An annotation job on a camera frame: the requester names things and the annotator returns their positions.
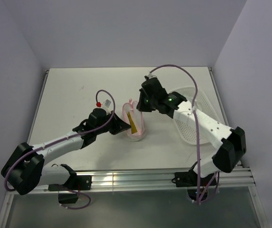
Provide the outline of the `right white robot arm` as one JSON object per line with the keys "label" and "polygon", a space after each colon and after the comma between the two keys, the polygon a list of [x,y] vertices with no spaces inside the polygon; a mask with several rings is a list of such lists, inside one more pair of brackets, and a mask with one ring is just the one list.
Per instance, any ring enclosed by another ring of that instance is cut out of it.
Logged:
{"label": "right white robot arm", "polygon": [[146,76],[141,84],[137,110],[158,111],[196,130],[215,148],[215,152],[198,161],[188,171],[190,182],[200,185],[208,175],[217,171],[230,173],[246,153],[245,131],[223,125],[192,106],[183,95],[167,93],[154,76]]}

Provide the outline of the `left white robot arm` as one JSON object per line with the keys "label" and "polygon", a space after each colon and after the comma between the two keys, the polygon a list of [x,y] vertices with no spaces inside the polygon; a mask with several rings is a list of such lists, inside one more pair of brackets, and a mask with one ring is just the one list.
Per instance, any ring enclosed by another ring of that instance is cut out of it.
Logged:
{"label": "left white robot arm", "polygon": [[19,144],[1,170],[4,187],[20,195],[26,195],[40,185],[76,190],[80,181],[71,167],[67,164],[45,165],[69,152],[89,146],[100,134],[117,135],[130,128],[114,111],[95,108],[87,119],[60,138],[38,145]]}

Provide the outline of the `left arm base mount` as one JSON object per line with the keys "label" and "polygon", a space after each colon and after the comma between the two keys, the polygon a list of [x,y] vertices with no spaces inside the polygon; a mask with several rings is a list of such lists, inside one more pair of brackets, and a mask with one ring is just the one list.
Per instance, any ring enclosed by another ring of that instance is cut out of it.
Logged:
{"label": "left arm base mount", "polygon": [[69,178],[63,185],[51,184],[48,191],[58,192],[58,202],[62,205],[76,204],[78,201],[87,200],[87,204],[91,202],[91,198],[82,191],[90,190],[92,184],[91,175],[76,175]]}

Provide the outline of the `yellow bra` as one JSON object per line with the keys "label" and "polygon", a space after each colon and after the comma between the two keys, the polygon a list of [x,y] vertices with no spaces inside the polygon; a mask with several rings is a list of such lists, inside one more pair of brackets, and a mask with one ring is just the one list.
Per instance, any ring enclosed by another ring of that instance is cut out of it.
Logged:
{"label": "yellow bra", "polygon": [[131,125],[131,134],[137,133],[138,130],[136,128],[136,125],[135,125],[135,123],[133,121],[133,118],[132,118],[130,112],[127,112],[127,117],[128,117],[129,122],[130,122],[130,125]]}

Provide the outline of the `white mesh laundry bag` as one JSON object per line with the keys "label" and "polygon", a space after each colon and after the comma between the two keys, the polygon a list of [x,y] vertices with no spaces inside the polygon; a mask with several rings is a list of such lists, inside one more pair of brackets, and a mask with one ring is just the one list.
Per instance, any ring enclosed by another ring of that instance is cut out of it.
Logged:
{"label": "white mesh laundry bag", "polygon": [[145,133],[146,133],[143,114],[142,114],[142,112],[137,110],[137,108],[136,108],[137,104],[138,104],[138,101],[129,99],[129,101],[122,106],[123,120],[126,123],[130,124],[130,122],[128,120],[128,117],[127,117],[127,112],[130,112],[130,114],[131,114],[131,116],[133,118],[133,121],[134,121],[134,123],[136,125],[136,128],[138,130],[138,132],[135,133],[135,134],[131,134],[131,128],[126,131],[125,138],[127,140],[132,141],[132,142],[140,141],[141,139],[144,138]]}

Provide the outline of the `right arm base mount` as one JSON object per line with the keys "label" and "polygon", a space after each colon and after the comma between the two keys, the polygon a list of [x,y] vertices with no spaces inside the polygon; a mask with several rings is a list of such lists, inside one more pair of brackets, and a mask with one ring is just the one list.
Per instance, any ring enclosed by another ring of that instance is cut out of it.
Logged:
{"label": "right arm base mount", "polygon": [[[196,201],[197,200],[197,174],[193,171],[186,172],[176,172],[174,173],[174,178],[171,179],[171,182],[179,187],[195,187],[195,189],[188,190],[188,196]],[[218,175],[217,174],[209,174],[204,178],[200,178],[200,189],[199,189],[199,198],[203,193],[205,187],[208,186],[216,186],[218,184]]]}

